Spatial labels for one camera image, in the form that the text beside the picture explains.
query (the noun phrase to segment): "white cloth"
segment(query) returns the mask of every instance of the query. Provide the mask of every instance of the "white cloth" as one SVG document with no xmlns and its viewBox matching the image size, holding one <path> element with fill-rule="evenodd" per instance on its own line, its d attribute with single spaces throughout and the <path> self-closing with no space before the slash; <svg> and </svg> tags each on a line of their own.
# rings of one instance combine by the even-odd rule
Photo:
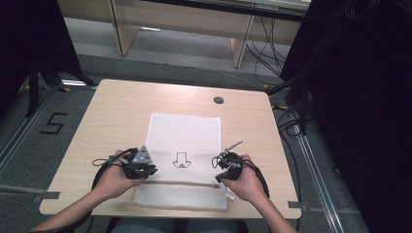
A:
<svg viewBox="0 0 412 233">
<path fill-rule="evenodd" d="M 158 171 L 135 188 L 134 202 L 151 207 L 227 209 L 212 158 L 222 151 L 219 117 L 152 114 L 146 148 Z"/>
</svg>

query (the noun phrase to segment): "wooden table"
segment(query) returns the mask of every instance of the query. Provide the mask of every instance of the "wooden table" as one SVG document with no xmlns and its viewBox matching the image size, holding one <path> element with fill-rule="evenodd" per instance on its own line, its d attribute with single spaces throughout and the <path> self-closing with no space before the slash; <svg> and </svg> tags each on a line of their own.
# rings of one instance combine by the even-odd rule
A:
<svg viewBox="0 0 412 233">
<path fill-rule="evenodd" d="M 216 104 L 220 96 L 224 103 Z M 91 162 L 108 158 L 117 149 L 140 148 L 145 144 L 151 113 L 220 117 L 223 146 L 239 140 L 235 149 L 249 154 L 269 186 L 271 200 L 286 218 L 300 217 L 291 173 L 268 97 L 263 92 L 105 80 L 94 94 L 85 116 L 66 152 L 49 191 L 59 191 L 58 199 L 43 200 L 40 211 L 53 215 L 90 191 L 99 167 Z M 261 218 L 249 203 L 229 201 L 226 212 L 193 212 L 143 208 L 132 202 L 134 188 L 121 197 L 94 209 L 97 216 L 158 216 Z"/>
</svg>

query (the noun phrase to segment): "cable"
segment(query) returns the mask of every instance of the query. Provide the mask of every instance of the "cable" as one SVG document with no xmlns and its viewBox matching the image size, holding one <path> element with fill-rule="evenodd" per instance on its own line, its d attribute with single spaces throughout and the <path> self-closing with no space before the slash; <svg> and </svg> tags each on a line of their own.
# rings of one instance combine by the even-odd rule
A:
<svg viewBox="0 0 412 233">
<path fill-rule="evenodd" d="M 268 42 L 269 45 L 270 45 L 270 47 L 272 48 L 273 55 L 274 55 L 274 57 L 275 57 L 275 63 L 276 63 L 276 65 L 277 65 L 277 67 L 278 67 L 278 70 L 280 70 L 280 72 L 282 72 L 282 66 L 281 66 L 280 63 L 279 63 L 280 59 L 278 58 L 278 56 L 276 55 L 276 53 L 278 53 L 279 55 L 281 55 L 284 60 L 286 60 L 286 58 L 285 58 L 282 54 L 280 54 L 280 53 L 275 49 L 275 46 L 274 46 L 274 31 L 273 31 L 273 28 L 274 28 L 274 26 L 275 26 L 275 19 L 272 18 L 272 20 L 271 20 L 271 30 L 270 30 L 270 33 L 269 33 L 269 34 L 267 34 L 266 27 L 264 26 L 263 17 L 260 17 L 260 21 L 261 21 L 261 24 L 262 24 L 262 26 L 263 26 L 264 33 L 265 33 L 265 35 L 266 35 L 266 42 Z"/>
<path fill-rule="evenodd" d="M 258 48 L 257 48 L 257 46 L 255 45 L 255 42 L 254 41 L 252 41 L 252 45 L 254 46 L 254 49 L 256 50 L 256 51 L 259 51 L 258 50 Z M 276 59 L 276 57 L 274 57 L 274 56 L 270 56 L 270 55 L 266 55 L 266 54 L 262 54 L 262 56 L 265 56 L 265 57 L 267 57 L 267 58 L 270 58 L 270 59 Z"/>
<path fill-rule="evenodd" d="M 284 127 L 285 125 L 288 125 L 288 124 L 296 125 L 297 123 L 298 123 L 298 121 L 295 120 L 295 119 L 293 119 L 293 120 L 290 120 L 290 121 L 288 121 L 288 122 L 286 122 L 286 123 L 283 123 L 283 124 L 281 124 L 281 125 L 278 125 L 278 128 L 279 128 L 279 130 L 283 131 L 285 128 L 284 128 L 284 129 L 281 129 L 281 128 Z"/>
<path fill-rule="evenodd" d="M 350 0 L 345 8 L 345 16 L 354 20 L 372 19 L 378 11 L 379 2 L 380 0 Z"/>
<path fill-rule="evenodd" d="M 122 152 L 120 152 L 120 153 L 118 153 L 118 154 L 109 156 L 109 159 L 97 158 L 97 159 L 94 159 L 94 160 L 91 162 L 91 164 L 93 164 L 94 166 L 97 167 L 97 166 L 103 166 L 104 164 L 107 163 L 109 166 L 115 165 L 115 166 L 120 166 L 120 167 L 122 167 L 122 166 L 119 165 L 119 164 L 113 163 L 113 161 L 115 161 L 116 159 L 120 158 L 122 155 L 124 155 L 124 154 L 126 154 L 126 153 L 128 153 L 128 152 L 134 152 L 134 151 L 135 151 L 135 149 L 124 150 L 124 151 L 122 151 Z M 104 162 L 103 162 L 103 163 L 100 163 L 100 164 L 95 164 L 96 161 L 104 161 Z"/>
<path fill-rule="evenodd" d="M 221 168 L 227 168 L 226 172 L 216 176 L 216 179 L 219 183 L 221 182 L 221 179 L 230 179 L 233 181 L 237 180 L 241 176 L 243 165 L 251 168 L 256 173 L 256 176 L 263 187 L 264 193 L 267 197 L 270 197 L 269 187 L 267 186 L 267 182 L 264 179 L 263 173 L 260 171 L 258 166 L 255 165 L 255 163 L 253 163 L 251 160 L 242 159 L 236 153 L 229 152 L 228 154 L 218 155 L 212 158 L 212 165 L 214 166 L 214 168 L 216 168 L 218 165 L 220 165 Z"/>
<path fill-rule="evenodd" d="M 258 61 L 263 64 L 268 70 L 270 70 L 273 74 L 275 74 L 277 77 L 280 76 L 279 71 L 275 70 L 272 66 L 270 66 L 265 60 L 263 60 L 262 58 L 260 58 L 260 56 L 256 55 L 251 48 L 249 48 L 249 46 L 247 45 L 246 48 L 249 50 L 249 52 L 251 53 L 251 55 L 257 60 L 256 64 L 255 64 L 255 75 L 257 76 L 257 79 L 259 81 L 261 81 L 262 83 L 264 83 L 261 79 L 258 78 L 258 74 L 257 74 L 257 66 L 258 66 Z"/>
</svg>

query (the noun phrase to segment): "handheld controller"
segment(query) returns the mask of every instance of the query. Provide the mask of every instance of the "handheld controller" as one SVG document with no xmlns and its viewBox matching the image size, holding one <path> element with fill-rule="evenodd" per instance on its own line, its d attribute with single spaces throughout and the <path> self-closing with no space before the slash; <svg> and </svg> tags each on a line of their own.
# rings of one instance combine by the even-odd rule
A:
<svg viewBox="0 0 412 233">
<path fill-rule="evenodd" d="M 130 152 L 130 155 L 127 158 L 122 157 L 128 152 Z M 113 163 L 116 159 L 121 162 L 121 165 Z M 102 164 L 99 173 L 103 173 L 106 168 L 112 165 L 120 166 L 126 177 L 133 180 L 139 178 L 147 179 L 157 171 L 145 146 L 141 147 L 140 150 L 134 148 L 125 150 L 119 154 L 110 155 L 109 159 Z"/>
<path fill-rule="evenodd" d="M 214 158 L 219 160 L 218 164 L 216 166 L 214 165 L 214 167 L 217 167 L 219 165 L 222 169 L 227 169 L 225 172 L 216 175 L 216 180 L 218 181 L 218 183 L 221 183 L 222 179 L 236 181 L 242 174 L 242 167 L 248 166 L 255 171 L 257 178 L 260 180 L 261 185 L 263 186 L 264 193 L 267 197 L 270 197 L 269 188 L 267 187 L 266 180 L 264 179 L 264 176 L 261 173 L 258 166 L 256 166 L 251 160 L 242 160 L 242 158 L 235 152 L 229 152 L 241 143 L 242 141 L 239 141 L 239 143 L 229 147 L 228 149 L 224 150 L 221 154 Z"/>
</svg>

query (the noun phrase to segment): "printed arrow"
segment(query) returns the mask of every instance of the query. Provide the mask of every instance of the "printed arrow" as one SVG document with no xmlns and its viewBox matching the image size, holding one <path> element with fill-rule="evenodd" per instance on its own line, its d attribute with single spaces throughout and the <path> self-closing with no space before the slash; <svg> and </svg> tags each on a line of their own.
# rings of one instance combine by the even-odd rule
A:
<svg viewBox="0 0 412 233">
<path fill-rule="evenodd" d="M 173 162 L 173 165 L 177 168 L 187 168 L 190 166 L 191 162 L 187 159 L 187 154 L 185 152 L 178 152 L 176 154 L 176 161 Z"/>
</svg>

